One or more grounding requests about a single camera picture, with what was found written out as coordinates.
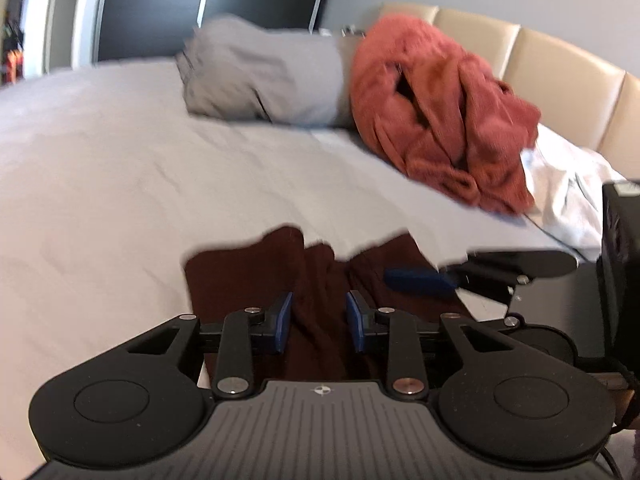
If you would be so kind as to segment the dark red sweater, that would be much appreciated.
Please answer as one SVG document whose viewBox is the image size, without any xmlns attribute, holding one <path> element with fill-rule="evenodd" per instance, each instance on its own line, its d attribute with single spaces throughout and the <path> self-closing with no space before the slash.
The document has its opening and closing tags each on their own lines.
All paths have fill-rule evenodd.
<svg viewBox="0 0 640 480">
<path fill-rule="evenodd" d="M 291 331 L 282 360 L 273 365 L 258 356 L 255 363 L 272 378 L 341 382 L 376 374 L 352 353 L 346 318 L 351 290 L 371 307 L 399 308 L 427 323 L 447 312 L 469 313 L 455 292 L 396 292 L 384 282 L 387 269 L 430 267 L 407 232 L 341 260 L 326 243 L 307 245 L 296 226 L 280 226 L 250 245 L 196 252 L 183 272 L 192 310 L 204 323 L 290 295 Z"/>
</svg>

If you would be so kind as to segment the white crumpled garment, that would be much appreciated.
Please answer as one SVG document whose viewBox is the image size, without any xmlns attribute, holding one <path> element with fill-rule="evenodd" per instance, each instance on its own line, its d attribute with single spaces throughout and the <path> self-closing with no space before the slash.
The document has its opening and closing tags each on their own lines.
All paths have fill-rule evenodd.
<svg viewBox="0 0 640 480">
<path fill-rule="evenodd" d="M 533 148 L 521 152 L 535 205 L 529 220 L 582 261 L 596 260 L 603 232 L 602 186 L 625 179 L 590 148 L 539 125 Z"/>
</svg>

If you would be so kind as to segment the orange fleece blanket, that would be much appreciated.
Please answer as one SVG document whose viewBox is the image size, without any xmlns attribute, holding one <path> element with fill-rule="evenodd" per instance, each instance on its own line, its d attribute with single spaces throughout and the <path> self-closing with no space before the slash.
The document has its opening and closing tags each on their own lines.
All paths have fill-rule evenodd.
<svg viewBox="0 0 640 480">
<path fill-rule="evenodd" d="M 364 144 L 408 178 L 498 214 L 533 207 L 521 154 L 539 108 L 435 26 L 379 18 L 352 60 L 349 99 Z"/>
</svg>

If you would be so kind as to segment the beige padded headboard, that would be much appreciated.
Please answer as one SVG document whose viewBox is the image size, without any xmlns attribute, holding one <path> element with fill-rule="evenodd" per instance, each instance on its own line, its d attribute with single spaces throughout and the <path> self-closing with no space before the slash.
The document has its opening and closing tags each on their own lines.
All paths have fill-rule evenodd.
<svg viewBox="0 0 640 480">
<path fill-rule="evenodd" d="M 380 13 L 434 25 L 537 105 L 546 127 L 600 153 L 623 176 L 639 177 L 638 77 L 574 44 L 485 15 L 399 2 L 384 3 Z"/>
</svg>

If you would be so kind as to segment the grey bed sheet mattress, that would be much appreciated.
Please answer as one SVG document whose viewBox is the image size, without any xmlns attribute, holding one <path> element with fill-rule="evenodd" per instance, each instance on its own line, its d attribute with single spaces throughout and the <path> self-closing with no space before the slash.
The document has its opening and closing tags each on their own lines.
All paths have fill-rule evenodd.
<svg viewBox="0 0 640 480">
<path fill-rule="evenodd" d="M 1 92 L 1 474 L 42 461 L 28 404 L 49 378 L 189 307 L 181 263 L 281 224 L 347 257 L 406 230 L 439 264 L 547 248 L 524 218 L 406 179 L 356 133 L 186 112 L 172 61 L 60 70 Z"/>
</svg>

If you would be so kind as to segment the nightstand items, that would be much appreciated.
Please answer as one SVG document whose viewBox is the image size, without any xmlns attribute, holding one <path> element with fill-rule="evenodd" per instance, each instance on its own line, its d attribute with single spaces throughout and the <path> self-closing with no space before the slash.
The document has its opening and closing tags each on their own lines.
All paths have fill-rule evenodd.
<svg viewBox="0 0 640 480">
<path fill-rule="evenodd" d="M 318 34 L 323 37 L 364 37 L 366 36 L 366 31 L 358 28 L 355 25 L 345 25 L 340 29 L 329 29 L 325 27 L 320 27 L 317 30 Z"/>
</svg>

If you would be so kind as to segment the grey pillow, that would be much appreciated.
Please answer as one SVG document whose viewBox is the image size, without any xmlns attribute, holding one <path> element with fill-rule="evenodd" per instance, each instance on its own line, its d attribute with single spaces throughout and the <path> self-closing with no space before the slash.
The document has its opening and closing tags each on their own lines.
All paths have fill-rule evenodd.
<svg viewBox="0 0 640 480">
<path fill-rule="evenodd" d="M 213 18 L 177 55 L 186 109 L 226 122 L 350 128 L 350 69 L 361 40 Z"/>
</svg>

